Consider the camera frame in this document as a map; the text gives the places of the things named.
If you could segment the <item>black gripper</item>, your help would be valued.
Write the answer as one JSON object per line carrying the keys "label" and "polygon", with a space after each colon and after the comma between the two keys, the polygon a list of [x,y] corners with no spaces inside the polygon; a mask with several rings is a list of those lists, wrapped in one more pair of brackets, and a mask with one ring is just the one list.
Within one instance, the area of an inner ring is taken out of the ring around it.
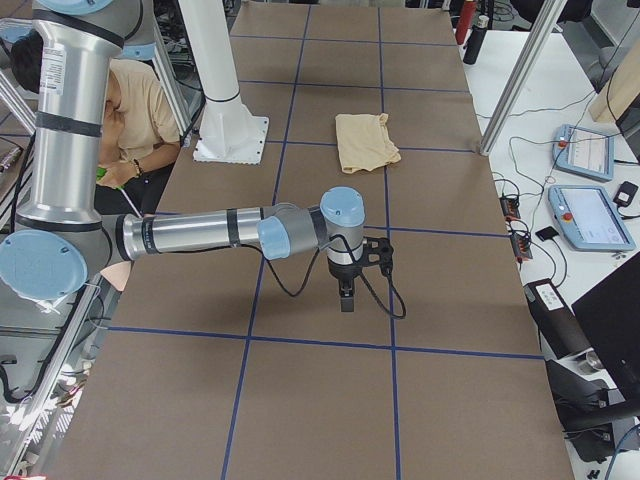
{"label": "black gripper", "polygon": [[353,313],[355,309],[355,279],[361,274],[358,263],[348,265],[328,261],[329,273],[338,281],[340,293],[340,310],[343,313]]}

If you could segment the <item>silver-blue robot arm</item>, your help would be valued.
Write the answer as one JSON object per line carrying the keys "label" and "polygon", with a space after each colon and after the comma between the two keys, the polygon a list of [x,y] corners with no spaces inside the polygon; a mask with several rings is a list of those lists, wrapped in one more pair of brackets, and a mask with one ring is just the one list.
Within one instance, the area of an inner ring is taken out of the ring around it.
{"label": "silver-blue robot arm", "polygon": [[149,1],[37,1],[13,46],[18,83],[39,96],[33,183],[1,243],[1,278],[19,296],[54,300],[97,272],[144,255],[260,246],[270,260],[325,251],[341,307],[363,267],[364,203],[335,187],[320,203],[160,217],[181,136],[147,64]]}

